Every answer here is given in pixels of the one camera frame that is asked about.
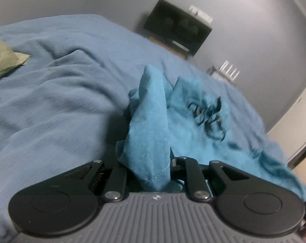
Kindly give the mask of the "teal zip jacket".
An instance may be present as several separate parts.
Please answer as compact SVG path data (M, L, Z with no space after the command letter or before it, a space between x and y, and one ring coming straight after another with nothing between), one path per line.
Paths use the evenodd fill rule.
M231 108L221 97L205 93L198 81L179 77L171 84L153 66L144 68L129 97L129 131L117 143L116 154L144 190L179 191L171 180L171 162L183 156L200 164L222 161L306 200L306 186L254 112Z

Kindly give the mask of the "green pillow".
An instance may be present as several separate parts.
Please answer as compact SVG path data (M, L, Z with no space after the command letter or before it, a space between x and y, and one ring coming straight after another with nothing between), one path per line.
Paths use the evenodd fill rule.
M0 78L20 65L24 65L29 58L28 54L14 52L0 39Z

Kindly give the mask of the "light blue bed blanket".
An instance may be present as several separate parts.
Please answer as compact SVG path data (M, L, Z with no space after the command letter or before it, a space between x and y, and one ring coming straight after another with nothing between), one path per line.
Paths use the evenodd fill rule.
M128 94L147 65L171 84L198 80L228 104L234 143L285 161L240 91L102 16L21 21L0 27L0 39L30 56L0 79L0 242L16 236L7 206L17 191L95 159L115 161L128 133Z

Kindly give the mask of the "white wifi router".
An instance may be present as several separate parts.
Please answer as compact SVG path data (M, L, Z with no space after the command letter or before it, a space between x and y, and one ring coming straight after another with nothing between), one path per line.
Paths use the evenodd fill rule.
M240 70L234 67L230 61L226 60L221 66L212 66L207 70L207 74L216 80L226 82L235 86L235 80L240 74Z

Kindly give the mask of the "wooden monitor desk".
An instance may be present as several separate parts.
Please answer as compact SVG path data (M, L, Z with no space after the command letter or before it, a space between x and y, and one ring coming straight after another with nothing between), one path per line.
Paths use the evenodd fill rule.
M180 58L182 58L182 59L186 59L186 56L185 56L184 53L182 53L181 51L179 51L179 50L177 50L177 49L174 49L174 48L171 47L171 46L166 45L165 43L163 43L163 42L161 42L160 40L154 38L153 36L149 36L148 39L149 39L151 42L153 42L153 43L155 43L155 44L157 44L157 45L159 45L159 46L165 48L166 50L170 51L170 52L173 53L174 55L177 55L178 57L180 57Z

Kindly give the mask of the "white door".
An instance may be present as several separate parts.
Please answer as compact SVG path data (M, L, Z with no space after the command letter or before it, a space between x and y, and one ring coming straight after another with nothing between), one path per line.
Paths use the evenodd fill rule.
M268 136L283 149L288 166L295 167L306 157L306 88Z

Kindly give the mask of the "black monitor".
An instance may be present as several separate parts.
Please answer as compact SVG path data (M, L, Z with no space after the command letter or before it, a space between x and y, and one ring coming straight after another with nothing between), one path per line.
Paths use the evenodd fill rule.
M210 24L166 0L158 0L143 28L165 45L173 45L189 56L198 52L212 32Z

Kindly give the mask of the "white wall power strip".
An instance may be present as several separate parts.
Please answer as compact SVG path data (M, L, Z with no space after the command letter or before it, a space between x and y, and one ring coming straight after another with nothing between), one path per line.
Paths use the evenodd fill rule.
M213 22L213 18L210 15L208 15L206 12L202 11L198 7L195 7L194 5L190 5L188 12L195 18L198 18L201 21L206 22L207 24L211 24Z

